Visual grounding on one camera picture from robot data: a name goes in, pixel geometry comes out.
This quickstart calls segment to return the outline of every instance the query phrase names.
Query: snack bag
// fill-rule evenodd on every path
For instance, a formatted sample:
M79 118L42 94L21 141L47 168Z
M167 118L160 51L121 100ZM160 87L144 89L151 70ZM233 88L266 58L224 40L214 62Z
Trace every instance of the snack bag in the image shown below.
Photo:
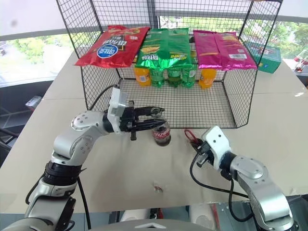
M137 58L136 67L165 70L192 66L188 28L152 29Z
M75 63L104 68L130 67L149 27L108 26L97 42Z
M235 32L217 33L193 31L199 69L216 70L257 69L257 65Z

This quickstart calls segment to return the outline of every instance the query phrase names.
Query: cola bottle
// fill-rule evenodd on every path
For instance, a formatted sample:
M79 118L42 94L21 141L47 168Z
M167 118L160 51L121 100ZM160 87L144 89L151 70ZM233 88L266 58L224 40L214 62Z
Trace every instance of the cola bottle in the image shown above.
M162 116L162 111L159 108L155 107L151 109L151 116L153 118L164 119L164 117ZM152 134L155 142L159 146L167 146L171 141L170 126L168 122L153 128Z

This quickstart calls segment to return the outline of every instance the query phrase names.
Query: black wire mesh basket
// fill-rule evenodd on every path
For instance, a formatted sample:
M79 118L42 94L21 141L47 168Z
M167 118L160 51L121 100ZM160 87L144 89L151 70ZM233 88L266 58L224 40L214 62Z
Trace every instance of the black wire mesh basket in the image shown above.
M77 57L84 55L108 25L151 28L188 27L217 32L236 31L239 40L262 44L262 54L269 40L282 0L57 0L67 32ZM258 65L261 60L254 58ZM89 108L100 92L119 84L135 107L160 106L172 128L239 128L248 123L257 71L217 71L211 88L158 89L140 87L130 68L81 68L86 106ZM196 80L200 78L197 71ZM95 104L94 110L108 107L111 90Z

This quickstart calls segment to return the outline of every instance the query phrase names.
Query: plastic bottle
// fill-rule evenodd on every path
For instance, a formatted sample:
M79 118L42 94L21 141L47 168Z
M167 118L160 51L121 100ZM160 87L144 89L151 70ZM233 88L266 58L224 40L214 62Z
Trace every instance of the plastic bottle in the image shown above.
M170 68L168 71L168 83L177 88L181 84L181 68Z
M160 88L165 83L164 71L150 70L152 86Z
M151 85L149 69L135 67L134 72L136 76L136 81L139 83L140 86L145 87Z
M159 108L155 108L155 107L152 108L151 116L152 118L163 119L162 111ZM164 123L163 125L153 128L152 134L153 134L155 142L159 146L167 146L171 141L170 125L168 122Z
M182 69L182 85L186 88L191 88L196 81L196 72L198 67L197 53L191 51L192 66Z
M201 79L199 80L199 85L202 89L210 88L216 77L215 69L203 69L201 71Z

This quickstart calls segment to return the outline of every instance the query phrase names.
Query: table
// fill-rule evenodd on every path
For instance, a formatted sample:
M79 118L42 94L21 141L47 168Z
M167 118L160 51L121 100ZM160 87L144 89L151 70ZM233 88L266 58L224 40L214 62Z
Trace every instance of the table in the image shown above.
M76 60L72 54L0 169L1 213L25 212L26 194L50 160L54 139L85 110L80 68L73 66ZM308 193L302 174L307 167L307 104L306 88L282 63L272 75L258 72L248 125L224 130L233 152L263 162L286 195ZM200 136L205 130L193 132ZM134 142L130 134L99 138L80 175L90 212L227 201L226 193L193 182L189 165L195 153L182 129L173 129L171 136L166 147L157 146L150 131L138 132ZM194 173L207 184L230 187L210 166ZM163 192L155 192L154 184ZM237 183L235 189L243 192ZM75 212L83 212L78 189L74 198Z

